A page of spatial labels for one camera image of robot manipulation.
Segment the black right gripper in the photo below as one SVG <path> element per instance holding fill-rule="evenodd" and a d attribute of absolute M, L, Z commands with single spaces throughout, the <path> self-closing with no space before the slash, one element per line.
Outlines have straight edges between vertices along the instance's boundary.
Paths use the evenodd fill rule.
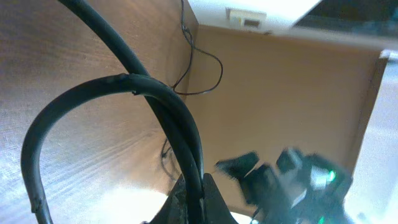
<path fill-rule="evenodd" d="M 257 153 L 252 151 L 218 161 L 215 167 L 226 175 L 239 179 L 244 201 L 256 206 L 256 211 L 262 218 L 297 218 L 297 211 L 289 195 L 289 181 L 294 179 L 297 170 L 276 174 L 267 164 L 253 169 L 258 161 Z"/>

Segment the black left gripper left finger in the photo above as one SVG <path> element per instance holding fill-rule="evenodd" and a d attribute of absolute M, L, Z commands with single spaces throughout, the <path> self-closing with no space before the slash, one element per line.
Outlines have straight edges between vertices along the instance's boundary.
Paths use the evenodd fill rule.
<path fill-rule="evenodd" d="M 188 223 L 185 180 L 181 175 L 169 193 L 165 203 L 149 224 Z"/>

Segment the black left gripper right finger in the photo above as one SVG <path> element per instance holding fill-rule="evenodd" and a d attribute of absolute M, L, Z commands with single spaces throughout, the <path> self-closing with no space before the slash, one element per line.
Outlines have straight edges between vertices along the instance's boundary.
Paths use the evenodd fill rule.
<path fill-rule="evenodd" d="M 208 173 L 204 174 L 204 215 L 207 224 L 238 224 L 229 211 L 214 179 Z"/>

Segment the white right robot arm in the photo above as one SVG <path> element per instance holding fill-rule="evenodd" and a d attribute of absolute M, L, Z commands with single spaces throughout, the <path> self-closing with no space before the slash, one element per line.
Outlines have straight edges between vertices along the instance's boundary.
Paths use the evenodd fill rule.
<path fill-rule="evenodd" d="M 238 181 L 258 223 L 351 223 L 343 202 L 353 182 L 341 166 L 318 154 L 286 147 L 276 161 L 257 166 L 257 152 L 218 161 L 215 167 Z"/>

